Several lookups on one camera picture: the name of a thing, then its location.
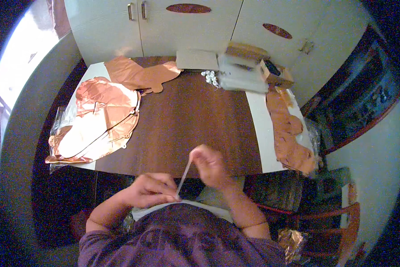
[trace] table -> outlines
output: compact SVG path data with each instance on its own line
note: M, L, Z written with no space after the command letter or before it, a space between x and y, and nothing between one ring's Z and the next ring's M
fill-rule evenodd
M175 59L133 58L142 67ZM78 86L99 76L109 79L103 62L92 64ZM264 94L216 90L199 73L188 71L181 72L163 87L161 93L142 97L139 123L127 148L95 162L72 165L118 174L166 172L181 177L191 149L205 143L222 152L228 172L233 176L286 169L276 159L272 120ZM68 109L76 112L75 93ZM300 118L304 126L298 142L312 149L298 105L289 108L289 112ZM187 176L197 175L197 169L191 168Z

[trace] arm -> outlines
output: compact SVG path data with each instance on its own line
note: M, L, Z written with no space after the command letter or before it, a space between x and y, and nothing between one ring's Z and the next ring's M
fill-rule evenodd
M86 232L112 231L120 226L132 207L148 208L175 202L176 184L168 174L143 174L131 186L97 206L86 222Z
M264 214L226 173L222 155L201 145L192 150L190 157L203 182L222 192L235 224L243 230L245 236L271 239Z
M235 224L251 238L271 239L267 219L237 185L230 185L221 190L231 209Z

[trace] purple shirt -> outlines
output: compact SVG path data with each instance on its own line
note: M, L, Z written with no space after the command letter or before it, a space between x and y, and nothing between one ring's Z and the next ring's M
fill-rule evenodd
M133 231L91 231L80 240L79 266L285 266L283 249L248 238L233 224L189 204L138 220Z

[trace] chair backrest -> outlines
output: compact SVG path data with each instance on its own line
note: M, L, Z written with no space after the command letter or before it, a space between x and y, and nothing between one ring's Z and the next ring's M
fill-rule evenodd
M348 226L346 228L338 228L338 229L307 229L303 230L310 234L321 234L325 236L337 236L340 235L340 243L339 248L336 253L329 252L310 252L304 251L304 255L312 256L312 257L329 257L329 256L338 256L338 263L340 267L343 267L347 260L350 258L350 255L353 251L357 240L357 233L359 230L360 224L360 204L358 202L342 208L340 210L323 212L320 214L308 214L308 215L294 215L293 219L295 219L296 226L299 228L299 224L301 220L319 220L323 218L329 218L332 216L338 216L342 214L348 215Z

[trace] wooden tabletop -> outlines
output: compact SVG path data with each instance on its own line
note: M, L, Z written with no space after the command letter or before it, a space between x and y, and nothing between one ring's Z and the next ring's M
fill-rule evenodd
M133 58L142 67L176 57ZM200 73L184 71L163 84L161 93L142 97L139 123L127 142L96 161L95 169L139 175L165 172L181 177L189 152L200 144L221 151L233 176L262 172L255 128L246 95L206 83ZM197 177L191 167L188 177Z

